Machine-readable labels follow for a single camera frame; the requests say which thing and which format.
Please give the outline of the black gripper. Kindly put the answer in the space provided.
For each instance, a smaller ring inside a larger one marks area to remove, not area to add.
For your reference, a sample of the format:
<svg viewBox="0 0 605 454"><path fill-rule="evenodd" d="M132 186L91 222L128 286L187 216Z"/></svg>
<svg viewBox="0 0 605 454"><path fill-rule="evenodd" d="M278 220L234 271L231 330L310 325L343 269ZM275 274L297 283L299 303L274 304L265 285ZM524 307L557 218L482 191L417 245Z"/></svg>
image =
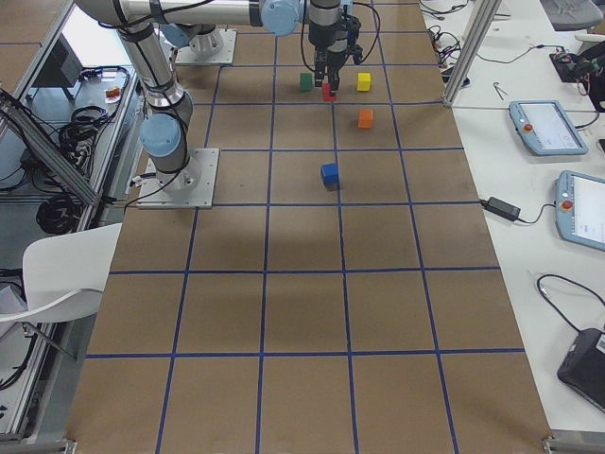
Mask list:
<svg viewBox="0 0 605 454"><path fill-rule="evenodd" d="M339 88L339 70L344 66L347 56L347 41L336 40L329 47L315 46L315 86L320 88L326 71L330 71L330 99L337 99Z"/></svg>

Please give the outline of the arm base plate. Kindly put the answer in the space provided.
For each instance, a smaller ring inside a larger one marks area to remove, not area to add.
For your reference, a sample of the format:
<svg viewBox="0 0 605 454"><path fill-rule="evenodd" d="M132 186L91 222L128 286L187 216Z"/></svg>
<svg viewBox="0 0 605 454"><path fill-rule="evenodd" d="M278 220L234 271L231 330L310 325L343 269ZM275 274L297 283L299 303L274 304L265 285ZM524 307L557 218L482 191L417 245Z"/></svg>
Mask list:
<svg viewBox="0 0 605 454"><path fill-rule="evenodd" d="M177 51L175 63L179 66L215 66L232 64L237 32L216 28L197 35L190 45Z"/></svg>
<svg viewBox="0 0 605 454"><path fill-rule="evenodd" d="M143 209L211 208L218 161L218 148L191 148L188 165L172 181L173 175L157 173L148 158L146 172L155 173L155 176L142 181L135 206Z"/></svg>

